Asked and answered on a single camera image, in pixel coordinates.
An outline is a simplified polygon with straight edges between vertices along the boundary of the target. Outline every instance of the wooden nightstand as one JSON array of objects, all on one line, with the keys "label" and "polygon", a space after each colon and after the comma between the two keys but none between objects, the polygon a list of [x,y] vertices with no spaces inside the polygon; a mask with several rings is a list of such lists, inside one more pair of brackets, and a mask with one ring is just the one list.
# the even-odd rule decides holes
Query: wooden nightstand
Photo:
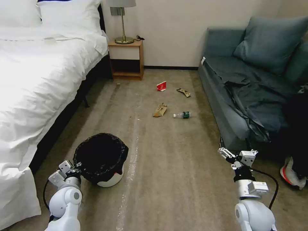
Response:
[{"label": "wooden nightstand", "polygon": [[113,79],[142,80],[143,78],[143,43],[131,44],[108,43]]}]

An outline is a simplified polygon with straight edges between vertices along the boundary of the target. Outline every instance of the black trash bag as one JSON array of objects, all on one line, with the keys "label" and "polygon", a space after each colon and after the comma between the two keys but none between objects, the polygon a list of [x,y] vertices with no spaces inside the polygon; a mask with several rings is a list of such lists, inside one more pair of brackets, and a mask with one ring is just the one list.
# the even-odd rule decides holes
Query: black trash bag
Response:
[{"label": "black trash bag", "polygon": [[115,173],[122,174],[128,147],[118,137],[99,133],[82,142],[74,154],[74,166],[93,184],[110,180]]}]

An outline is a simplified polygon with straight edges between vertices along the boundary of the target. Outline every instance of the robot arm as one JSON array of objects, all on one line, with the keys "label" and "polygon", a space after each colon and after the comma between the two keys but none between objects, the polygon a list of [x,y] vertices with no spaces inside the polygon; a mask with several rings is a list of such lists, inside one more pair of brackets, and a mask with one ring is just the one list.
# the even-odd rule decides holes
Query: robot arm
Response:
[{"label": "robot arm", "polygon": [[52,221],[45,231],[80,231],[77,219],[81,204],[80,176],[72,169],[69,161],[59,165],[61,169],[53,173],[48,179],[58,187],[58,191],[49,202]]},{"label": "robot arm", "polygon": [[238,185],[239,203],[235,206],[235,215],[242,231],[277,231],[272,211],[258,201],[269,191],[265,182],[257,182],[249,167],[252,166],[255,150],[232,154],[225,148],[218,152],[231,163],[235,171],[234,182]]},{"label": "robot arm", "polygon": [[77,215],[81,199],[80,190],[74,187],[57,191],[50,200],[49,209],[52,216],[60,218],[51,221],[45,231],[80,231]]}]

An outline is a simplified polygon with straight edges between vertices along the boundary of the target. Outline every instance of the plastic bottle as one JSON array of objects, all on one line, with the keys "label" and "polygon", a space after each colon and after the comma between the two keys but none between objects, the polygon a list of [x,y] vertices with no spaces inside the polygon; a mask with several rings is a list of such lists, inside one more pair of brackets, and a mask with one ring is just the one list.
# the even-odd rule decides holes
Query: plastic bottle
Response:
[{"label": "plastic bottle", "polygon": [[181,118],[181,119],[188,119],[191,116],[189,111],[185,111],[179,114],[173,114],[173,118]]}]

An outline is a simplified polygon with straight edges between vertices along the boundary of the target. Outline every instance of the white bedsheet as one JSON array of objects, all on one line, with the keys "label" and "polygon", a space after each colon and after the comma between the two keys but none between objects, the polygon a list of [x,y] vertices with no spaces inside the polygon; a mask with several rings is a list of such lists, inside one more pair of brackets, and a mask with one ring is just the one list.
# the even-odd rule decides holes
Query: white bedsheet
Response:
[{"label": "white bedsheet", "polygon": [[107,52],[105,37],[84,31],[0,28],[0,230],[41,214],[37,144]]}]

